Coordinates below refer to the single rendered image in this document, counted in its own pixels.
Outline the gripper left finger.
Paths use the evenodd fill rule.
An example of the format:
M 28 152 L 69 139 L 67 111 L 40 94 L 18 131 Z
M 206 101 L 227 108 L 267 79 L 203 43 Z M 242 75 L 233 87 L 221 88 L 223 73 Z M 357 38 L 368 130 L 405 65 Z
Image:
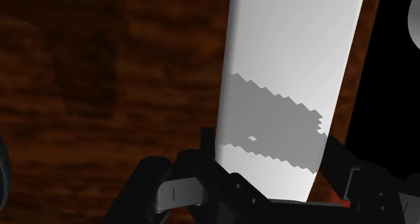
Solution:
M 104 215 L 102 224 L 166 224 L 186 207 L 196 224 L 273 224 L 272 202 L 240 174 L 214 159 L 213 128 L 201 131 L 200 149 L 142 159 Z

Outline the white flat oblong object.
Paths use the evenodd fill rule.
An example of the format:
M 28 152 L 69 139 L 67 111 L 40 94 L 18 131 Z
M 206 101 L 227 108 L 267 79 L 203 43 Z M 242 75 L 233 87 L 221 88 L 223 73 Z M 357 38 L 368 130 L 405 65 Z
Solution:
M 216 161 L 267 198 L 306 201 L 363 0 L 230 0 Z

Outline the dark blue round object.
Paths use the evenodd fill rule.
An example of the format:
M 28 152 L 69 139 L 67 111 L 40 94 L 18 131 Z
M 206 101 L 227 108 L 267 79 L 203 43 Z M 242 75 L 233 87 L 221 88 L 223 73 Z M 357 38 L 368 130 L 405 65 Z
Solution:
M 11 185 L 11 167 L 9 152 L 0 135 L 0 212 L 3 210 L 9 197 Z

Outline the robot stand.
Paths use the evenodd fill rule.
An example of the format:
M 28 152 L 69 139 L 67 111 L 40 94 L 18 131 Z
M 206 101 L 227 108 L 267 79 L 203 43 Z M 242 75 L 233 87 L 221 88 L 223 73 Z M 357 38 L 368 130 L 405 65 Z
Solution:
M 345 142 L 359 159 L 406 179 L 420 173 L 420 48 L 409 11 L 420 2 L 380 0 Z

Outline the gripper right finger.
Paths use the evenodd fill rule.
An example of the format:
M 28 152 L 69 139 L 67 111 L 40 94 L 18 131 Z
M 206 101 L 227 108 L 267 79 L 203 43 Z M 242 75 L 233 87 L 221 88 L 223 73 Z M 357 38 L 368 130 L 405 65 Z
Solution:
M 328 136 L 319 170 L 360 224 L 420 224 L 420 173 L 406 180 L 384 167 L 363 161 L 334 136 Z

